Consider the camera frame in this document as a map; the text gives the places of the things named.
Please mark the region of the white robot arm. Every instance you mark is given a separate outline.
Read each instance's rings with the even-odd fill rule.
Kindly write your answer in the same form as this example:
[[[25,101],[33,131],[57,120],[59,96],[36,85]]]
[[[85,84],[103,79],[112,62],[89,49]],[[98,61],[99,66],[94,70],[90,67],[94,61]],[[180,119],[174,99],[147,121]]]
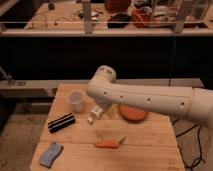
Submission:
[[[86,93],[100,107],[123,104],[174,116],[200,124],[211,131],[211,145],[204,171],[213,171],[213,90],[192,87],[116,84],[113,68],[100,66],[89,81]]]

